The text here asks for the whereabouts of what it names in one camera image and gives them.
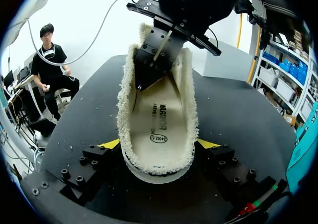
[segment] black pants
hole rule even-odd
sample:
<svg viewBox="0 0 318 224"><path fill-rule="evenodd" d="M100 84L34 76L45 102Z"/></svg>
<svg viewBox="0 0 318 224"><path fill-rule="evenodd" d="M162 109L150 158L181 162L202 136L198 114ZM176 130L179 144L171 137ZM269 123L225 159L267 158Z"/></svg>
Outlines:
<svg viewBox="0 0 318 224"><path fill-rule="evenodd" d="M54 115L55 119L59 120L61 115L59 114L59 109L54 98L54 93L61 88L66 88L70 90L72 100L75 94L79 91L80 81L77 78L72 81L67 76L61 76L46 85L50 85L50 90L44 93L45 104L52 115Z"/></svg>

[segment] hair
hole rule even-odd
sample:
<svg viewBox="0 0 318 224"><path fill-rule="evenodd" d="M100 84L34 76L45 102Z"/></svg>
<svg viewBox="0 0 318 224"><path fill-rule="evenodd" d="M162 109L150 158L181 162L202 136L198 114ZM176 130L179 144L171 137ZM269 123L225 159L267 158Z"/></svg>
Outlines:
<svg viewBox="0 0 318 224"><path fill-rule="evenodd" d="M54 27L52 24L47 24L42 27L42 29L40 30L40 38L42 38L43 35L45 35L47 32L54 32Z"/></svg>

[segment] yellow marker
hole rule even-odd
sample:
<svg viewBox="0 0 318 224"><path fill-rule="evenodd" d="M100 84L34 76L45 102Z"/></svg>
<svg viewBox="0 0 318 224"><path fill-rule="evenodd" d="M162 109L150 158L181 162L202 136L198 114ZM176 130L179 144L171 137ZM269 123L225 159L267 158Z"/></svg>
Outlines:
<svg viewBox="0 0 318 224"><path fill-rule="evenodd" d="M204 141L202 139L197 139L197 141L203 146L203 148L208 149L208 148L212 148L212 147L219 147L221 145L215 144L215 143L211 143L208 141Z"/></svg>
<svg viewBox="0 0 318 224"><path fill-rule="evenodd" d="M116 140L98 145L98 147L104 146L105 148L113 149L116 145L118 145L118 143L119 143L119 139L116 139Z"/></svg>

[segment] white box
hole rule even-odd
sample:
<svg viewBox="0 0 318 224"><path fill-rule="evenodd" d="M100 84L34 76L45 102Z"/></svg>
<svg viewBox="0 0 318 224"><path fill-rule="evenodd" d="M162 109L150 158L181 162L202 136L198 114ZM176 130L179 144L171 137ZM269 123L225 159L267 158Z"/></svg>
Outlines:
<svg viewBox="0 0 318 224"><path fill-rule="evenodd" d="M262 66L260 67L259 78L272 87L276 85L277 76Z"/></svg>
<svg viewBox="0 0 318 224"><path fill-rule="evenodd" d="M313 105L307 100L307 98L305 99L304 105L302 107L302 114L304 115L304 117L306 119L308 119L311 111L312 111Z"/></svg>
<svg viewBox="0 0 318 224"><path fill-rule="evenodd" d="M288 102L292 99L295 91L289 87L282 79L278 79L276 91L284 97Z"/></svg>

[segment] white fleece lining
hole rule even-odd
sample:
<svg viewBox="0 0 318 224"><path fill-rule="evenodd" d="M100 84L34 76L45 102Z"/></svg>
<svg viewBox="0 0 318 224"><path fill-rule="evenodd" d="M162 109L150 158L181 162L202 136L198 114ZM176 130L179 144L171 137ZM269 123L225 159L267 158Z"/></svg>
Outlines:
<svg viewBox="0 0 318 224"><path fill-rule="evenodd" d="M150 26L142 24L140 26L141 42L151 31ZM188 49L182 49L172 68L172 74L178 87L183 113L185 114L187 137L184 144L183 157L176 157L175 162L167 167L154 168L145 163L133 152L130 136L130 114L132 111L131 99L134 93L134 63L133 55L135 49L140 45L130 46L124 65L124 76L121 83L121 91L118 94L118 116L117 126L121 146L129 161L140 171L155 175L164 175L171 172L177 172L192 163L194 155L194 142L198 135L198 118L196 112L196 101L194 98L194 84L192 78L191 52Z"/></svg>

